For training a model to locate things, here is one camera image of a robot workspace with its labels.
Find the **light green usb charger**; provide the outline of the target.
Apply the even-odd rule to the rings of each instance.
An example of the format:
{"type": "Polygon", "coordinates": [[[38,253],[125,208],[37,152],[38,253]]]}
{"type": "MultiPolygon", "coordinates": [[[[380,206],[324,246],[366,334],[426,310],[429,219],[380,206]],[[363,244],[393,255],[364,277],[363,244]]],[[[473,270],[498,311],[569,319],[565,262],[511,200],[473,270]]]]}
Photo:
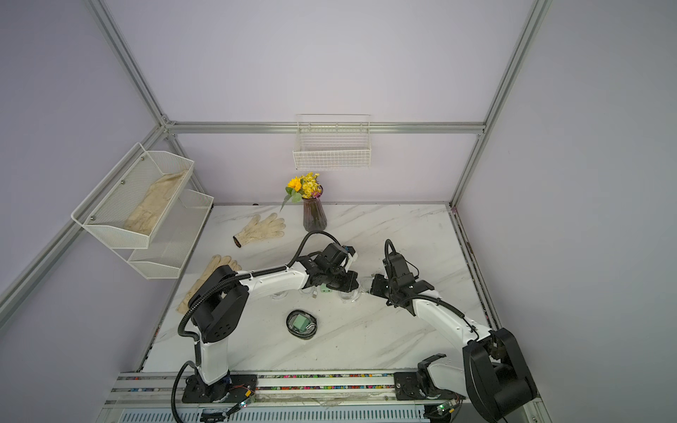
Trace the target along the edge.
{"type": "Polygon", "coordinates": [[[299,333],[307,332],[311,325],[312,321],[308,317],[305,317],[305,315],[297,315],[294,318],[293,327],[299,333]]]}

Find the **clear pouch with black zipper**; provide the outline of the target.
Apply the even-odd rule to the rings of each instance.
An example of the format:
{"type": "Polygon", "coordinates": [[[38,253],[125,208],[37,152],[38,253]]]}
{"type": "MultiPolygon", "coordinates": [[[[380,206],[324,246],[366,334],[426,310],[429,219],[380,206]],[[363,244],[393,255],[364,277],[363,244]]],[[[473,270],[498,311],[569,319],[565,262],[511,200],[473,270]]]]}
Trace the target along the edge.
{"type": "Polygon", "coordinates": [[[317,319],[301,309],[292,310],[287,315],[286,325],[287,331],[299,339],[312,339],[317,333],[317,319]]]}

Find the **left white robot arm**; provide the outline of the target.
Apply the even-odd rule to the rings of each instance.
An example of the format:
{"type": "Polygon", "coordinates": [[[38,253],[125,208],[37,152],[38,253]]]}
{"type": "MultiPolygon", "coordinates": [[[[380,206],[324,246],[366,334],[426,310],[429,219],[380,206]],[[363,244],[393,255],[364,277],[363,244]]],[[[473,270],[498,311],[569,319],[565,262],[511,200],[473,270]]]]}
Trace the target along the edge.
{"type": "Polygon", "coordinates": [[[223,421],[254,398],[257,377],[233,375],[228,357],[232,335],[238,333],[243,320],[254,316],[248,312],[248,305],[310,287],[352,293],[359,287],[357,272],[351,269],[357,257],[354,247],[341,244],[333,235],[311,231],[286,264],[258,271],[218,266],[192,294],[176,328],[179,337],[191,341],[194,358],[183,363],[172,385],[170,410],[174,421],[183,421],[177,406],[181,381],[186,382],[184,402],[232,403],[223,421]]]}

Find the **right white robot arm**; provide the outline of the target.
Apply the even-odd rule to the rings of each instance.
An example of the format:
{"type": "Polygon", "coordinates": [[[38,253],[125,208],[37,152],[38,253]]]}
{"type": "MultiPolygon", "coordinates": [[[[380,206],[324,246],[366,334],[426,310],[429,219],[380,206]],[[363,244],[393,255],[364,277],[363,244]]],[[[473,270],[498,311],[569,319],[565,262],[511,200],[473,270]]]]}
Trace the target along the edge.
{"type": "Polygon", "coordinates": [[[487,422],[500,421],[537,398],[538,388],[512,332],[475,322],[445,301],[411,272],[390,239],[384,242],[383,263],[385,273],[374,277],[370,293],[423,320],[454,349],[421,362],[423,391],[467,398],[487,422]]]}

